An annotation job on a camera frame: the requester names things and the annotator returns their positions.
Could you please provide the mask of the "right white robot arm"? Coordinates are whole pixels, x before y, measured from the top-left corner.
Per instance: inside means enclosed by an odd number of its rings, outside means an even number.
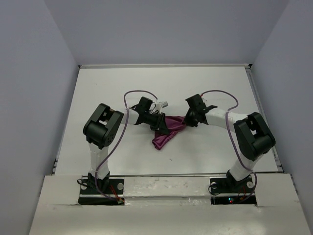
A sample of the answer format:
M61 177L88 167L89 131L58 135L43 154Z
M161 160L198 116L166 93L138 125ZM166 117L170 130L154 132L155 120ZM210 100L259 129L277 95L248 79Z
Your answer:
M196 94L186 99L189 109L183 122L190 127L202 123L227 130L237 160L226 174L225 186L229 191L236 192L243 186L242 180L253 172L259 159L276 145L276 140L260 113L233 113L232 110L239 106L237 98L228 92L221 93L232 97L235 105L227 110L216 105L207 106L203 95Z

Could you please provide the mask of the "purple cloth napkin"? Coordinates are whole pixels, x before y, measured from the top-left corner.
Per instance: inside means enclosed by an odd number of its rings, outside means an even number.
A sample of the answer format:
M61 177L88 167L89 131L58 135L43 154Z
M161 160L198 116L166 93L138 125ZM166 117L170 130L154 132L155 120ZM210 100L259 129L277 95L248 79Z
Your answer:
M169 135L155 132L152 144L156 150L161 150L171 139L173 139L179 132L182 132L186 124L183 123L182 116L166 116L165 122L170 131Z

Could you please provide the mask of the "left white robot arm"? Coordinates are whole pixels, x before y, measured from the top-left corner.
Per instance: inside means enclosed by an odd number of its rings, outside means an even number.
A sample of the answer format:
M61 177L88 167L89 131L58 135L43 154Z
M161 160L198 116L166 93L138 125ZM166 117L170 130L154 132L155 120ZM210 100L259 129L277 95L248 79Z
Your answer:
M90 170L88 179L97 193L108 189L110 171L108 168L109 146L113 143L120 125L147 124L156 134L168 136L170 130L165 121L165 114L152 112L153 101L142 97L139 103L125 111L113 110L106 104L99 104L83 128L83 134L89 143Z

